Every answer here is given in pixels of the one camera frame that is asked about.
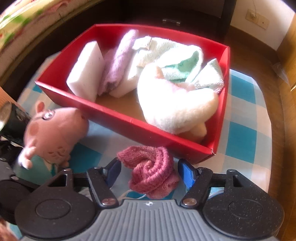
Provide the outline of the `pink knitted cloth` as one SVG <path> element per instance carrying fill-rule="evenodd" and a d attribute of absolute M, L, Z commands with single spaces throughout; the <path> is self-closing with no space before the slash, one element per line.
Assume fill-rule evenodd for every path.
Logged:
<path fill-rule="evenodd" d="M 131 146 L 117 157 L 132 170 L 129 188 L 150 199 L 163 199 L 176 189 L 180 177 L 165 147 Z"/>

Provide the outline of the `pink pig plush toy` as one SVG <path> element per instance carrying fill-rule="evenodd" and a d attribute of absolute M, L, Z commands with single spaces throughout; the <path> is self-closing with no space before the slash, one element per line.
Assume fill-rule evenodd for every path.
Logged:
<path fill-rule="evenodd" d="M 42 185 L 69 167 L 70 153 L 87 135 L 89 120 L 77 108 L 46 109 L 42 101 L 36 102 L 35 111 L 25 130 L 16 175 Z"/>

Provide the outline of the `cream plush toy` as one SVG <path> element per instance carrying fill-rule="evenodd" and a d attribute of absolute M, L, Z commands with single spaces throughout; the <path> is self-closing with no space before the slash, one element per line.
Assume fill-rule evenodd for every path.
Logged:
<path fill-rule="evenodd" d="M 206 136 L 205 122 L 219 105 L 219 96 L 213 90 L 176 85 L 166 80 L 161 68 L 153 63 L 140 74 L 137 96 L 148 124 L 196 143 Z"/>

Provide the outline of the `mint green knitted cloth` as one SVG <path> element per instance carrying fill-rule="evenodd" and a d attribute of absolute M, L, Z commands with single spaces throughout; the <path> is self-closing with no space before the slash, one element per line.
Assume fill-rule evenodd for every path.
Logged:
<path fill-rule="evenodd" d="M 195 89 L 210 88 L 217 94 L 224 88 L 218 60 L 214 58 L 203 65 L 204 53 L 199 46 L 145 36 L 136 39 L 132 48 L 136 51 L 133 65 L 139 69 L 154 63 L 172 83 L 184 82 Z"/>

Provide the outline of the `white sponge block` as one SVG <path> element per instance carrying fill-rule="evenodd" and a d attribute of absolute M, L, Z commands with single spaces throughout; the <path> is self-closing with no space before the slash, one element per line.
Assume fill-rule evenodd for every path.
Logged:
<path fill-rule="evenodd" d="M 94 102 L 105 68 L 105 61 L 96 41 L 82 49 L 66 80 L 69 89 L 78 97 Z"/>

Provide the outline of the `light blue face mask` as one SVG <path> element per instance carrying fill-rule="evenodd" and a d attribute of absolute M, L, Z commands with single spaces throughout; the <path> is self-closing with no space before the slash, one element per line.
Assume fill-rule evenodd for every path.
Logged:
<path fill-rule="evenodd" d="M 145 194 L 138 194 L 137 197 L 131 197 L 129 196 L 130 193 L 134 193 L 134 191 L 132 191 L 131 189 L 127 190 L 126 192 L 124 192 L 123 194 L 121 194 L 121 196 L 119 196 L 117 199 L 119 202 L 122 202 L 124 200 L 141 200 L 143 198 L 146 197 Z"/>

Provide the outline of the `purple fluffy cloth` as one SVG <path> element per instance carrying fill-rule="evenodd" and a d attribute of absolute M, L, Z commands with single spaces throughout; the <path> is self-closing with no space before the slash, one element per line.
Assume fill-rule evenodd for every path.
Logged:
<path fill-rule="evenodd" d="M 132 58 L 132 47 L 138 38 L 138 34 L 139 30 L 129 30 L 122 37 L 119 46 L 105 54 L 105 68 L 97 91 L 99 96 L 118 87 Z"/>

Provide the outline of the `blue white checkered tablecloth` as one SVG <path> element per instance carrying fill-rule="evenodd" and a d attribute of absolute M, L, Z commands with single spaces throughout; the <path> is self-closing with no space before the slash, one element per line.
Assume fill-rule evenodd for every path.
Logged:
<path fill-rule="evenodd" d="M 46 108 L 59 106 L 35 84 L 35 80 L 56 58 L 48 57 L 17 100 L 31 116 L 35 114 L 35 103 L 43 101 Z M 85 172 L 94 166 L 105 166 L 116 154 L 130 146 L 140 144 L 119 135 L 92 121 L 89 131 L 73 149 L 70 168 L 73 172 Z M 230 70 L 226 111 L 217 153 L 197 165 L 214 173 L 226 173 L 236 169 L 253 183 L 268 192 L 272 160 L 272 130 L 263 93 L 250 76 Z M 129 190 L 131 170 L 122 165 L 121 173 L 111 190 L 116 197 Z"/>

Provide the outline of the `dark drink can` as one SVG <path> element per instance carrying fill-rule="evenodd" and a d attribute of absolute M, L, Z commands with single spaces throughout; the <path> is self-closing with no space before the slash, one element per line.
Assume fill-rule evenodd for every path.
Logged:
<path fill-rule="evenodd" d="M 1 137 L 23 147 L 24 133 L 30 120 L 27 112 L 10 101 L 5 102 L 1 107 Z"/>

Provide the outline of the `red cardboard box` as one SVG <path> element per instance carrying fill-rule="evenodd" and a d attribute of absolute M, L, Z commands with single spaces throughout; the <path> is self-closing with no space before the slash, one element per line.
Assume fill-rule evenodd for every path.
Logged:
<path fill-rule="evenodd" d="M 116 46 L 130 29 L 141 36 L 167 38 L 202 48 L 206 60 L 216 58 L 223 72 L 225 87 L 220 92 L 216 113 L 206 122 L 207 135 L 201 144 L 159 130 L 141 120 L 129 117 L 68 92 L 66 79 L 87 42 L 96 40 L 102 50 Z M 135 24 L 96 24 L 68 44 L 37 78 L 43 92 L 62 107 L 80 109 L 89 120 L 146 146 L 164 146 L 173 156 L 191 164 L 203 162 L 217 153 L 224 121 L 230 75 L 230 47 L 197 35 L 161 27 Z"/>

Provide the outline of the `wooden wardrobe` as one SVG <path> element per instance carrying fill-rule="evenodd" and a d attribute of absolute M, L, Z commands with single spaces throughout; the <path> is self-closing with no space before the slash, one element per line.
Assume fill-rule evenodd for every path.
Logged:
<path fill-rule="evenodd" d="M 288 82 L 279 85 L 285 122 L 285 147 L 278 199 L 285 218 L 279 231 L 281 240 L 295 240 L 295 18 L 277 49 Z"/>

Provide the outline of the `clear plastic wrapper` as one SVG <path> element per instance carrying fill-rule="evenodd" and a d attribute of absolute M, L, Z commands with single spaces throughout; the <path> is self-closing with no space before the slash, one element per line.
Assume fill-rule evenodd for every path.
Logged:
<path fill-rule="evenodd" d="M 279 78 L 281 78 L 287 85 L 290 85 L 287 74 L 280 62 L 273 64 L 272 69 Z"/>

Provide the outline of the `dark wooden nightstand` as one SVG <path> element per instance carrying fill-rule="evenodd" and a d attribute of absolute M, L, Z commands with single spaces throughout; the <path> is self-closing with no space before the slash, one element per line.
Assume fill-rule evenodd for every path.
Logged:
<path fill-rule="evenodd" d="M 134 23 L 170 28 L 223 42 L 236 1 L 130 1 Z"/>

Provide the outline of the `wall power outlet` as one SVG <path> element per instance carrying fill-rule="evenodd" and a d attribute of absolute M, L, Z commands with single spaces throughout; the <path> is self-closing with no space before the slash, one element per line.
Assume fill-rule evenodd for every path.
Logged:
<path fill-rule="evenodd" d="M 245 18 L 265 30 L 267 30 L 269 26 L 269 20 L 253 10 L 248 9 Z"/>

